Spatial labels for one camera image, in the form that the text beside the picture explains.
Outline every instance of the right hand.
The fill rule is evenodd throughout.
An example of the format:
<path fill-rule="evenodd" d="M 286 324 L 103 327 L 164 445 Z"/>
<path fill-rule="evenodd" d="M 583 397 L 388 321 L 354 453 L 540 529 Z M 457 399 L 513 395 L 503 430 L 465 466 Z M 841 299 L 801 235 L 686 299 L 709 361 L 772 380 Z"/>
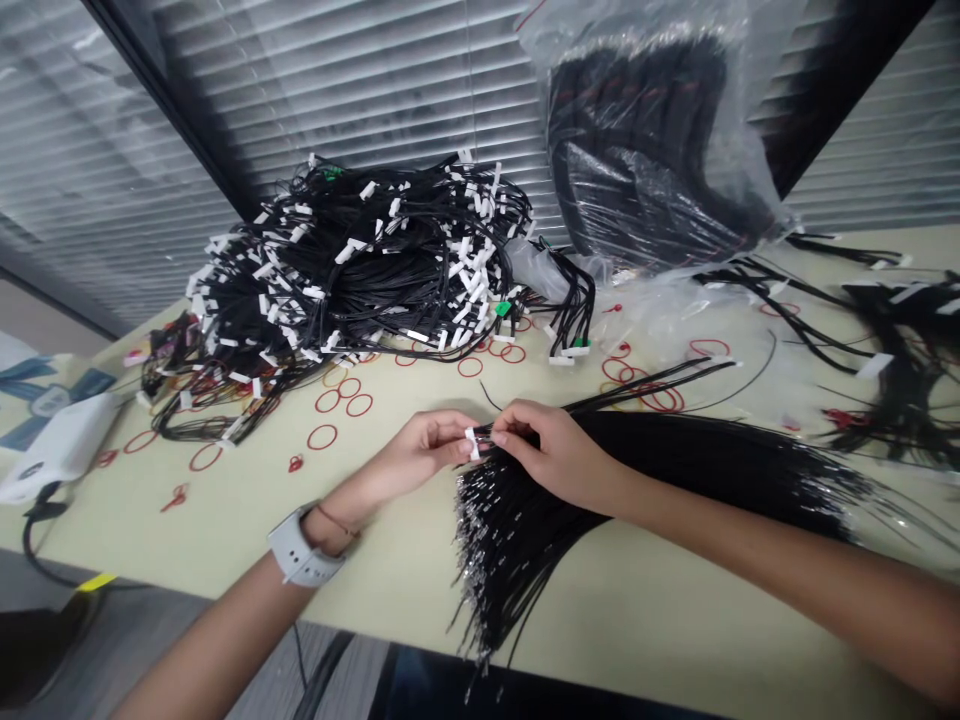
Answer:
<path fill-rule="evenodd" d="M 537 450 L 521 435 L 540 435 Z M 493 423 L 491 440 L 540 485 L 571 505 L 613 516 L 631 470 L 607 455 L 560 408 L 514 400 Z"/>

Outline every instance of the hand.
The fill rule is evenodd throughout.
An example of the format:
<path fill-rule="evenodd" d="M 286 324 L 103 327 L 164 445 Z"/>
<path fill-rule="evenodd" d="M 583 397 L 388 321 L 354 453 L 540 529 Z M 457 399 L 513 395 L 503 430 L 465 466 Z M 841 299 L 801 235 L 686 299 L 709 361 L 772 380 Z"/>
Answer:
<path fill-rule="evenodd" d="M 419 412 L 366 465 L 321 503 L 324 511 L 359 530 L 377 508 L 413 492 L 447 465 L 469 462 L 467 428 L 480 425 L 458 410 Z"/>
<path fill-rule="evenodd" d="M 521 435 L 536 432 L 540 449 Z M 561 500 L 613 516 L 619 488 L 633 473 L 607 455 L 560 408 L 514 400 L 493 424 L 491 439 L 513 455 L 534 480 Z"/>

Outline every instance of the yellow tape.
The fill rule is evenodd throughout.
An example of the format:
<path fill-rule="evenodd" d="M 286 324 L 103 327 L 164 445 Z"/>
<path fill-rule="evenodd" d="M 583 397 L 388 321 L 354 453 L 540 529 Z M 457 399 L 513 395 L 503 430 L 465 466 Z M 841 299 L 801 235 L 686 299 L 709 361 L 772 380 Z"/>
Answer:
<path fill-rule="evenodd" d="M 79 586 L 77 588 L 77 592 L 93 592 L 94 590 L 99 590 L 107 583 L 112 583 L 116 579 L 116 575 L 100 573 L 95 578 L 90 578 L 83 585 Z"/>

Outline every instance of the left hand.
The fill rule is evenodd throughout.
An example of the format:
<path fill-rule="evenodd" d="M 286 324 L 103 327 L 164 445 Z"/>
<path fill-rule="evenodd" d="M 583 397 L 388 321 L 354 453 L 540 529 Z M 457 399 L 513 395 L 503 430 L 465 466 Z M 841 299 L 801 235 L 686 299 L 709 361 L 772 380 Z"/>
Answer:
<path fill-rule="evenodd" d="M 470 461 L 467 428 L 480 425 L 459 410 L 418 412 L 390 442 L 322 502 L 323 509 L 357 528 L 377 508 L 413 492 L 447 465 Z"/>

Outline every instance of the white device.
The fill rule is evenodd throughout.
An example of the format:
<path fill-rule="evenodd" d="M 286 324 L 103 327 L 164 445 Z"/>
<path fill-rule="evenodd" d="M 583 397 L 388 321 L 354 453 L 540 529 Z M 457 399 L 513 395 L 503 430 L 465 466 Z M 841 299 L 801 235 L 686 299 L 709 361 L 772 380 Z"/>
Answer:
<path fill-rule="evenodd" d="M 304 587 L 320 587 L 337 574 L 346 560 L 314 550 L 303 537 L 300 520 L 315 504 L 298 507 L 267 535 L 273 556 L 283 570 L 284 584 L 292 582 Z"/>
<path fill-rule="evenodd" d="M 0 483 L 0 503 L 29 502 L 49 483 L 82 477 L 123 402 L 100 393 L 60 410 Z"/>

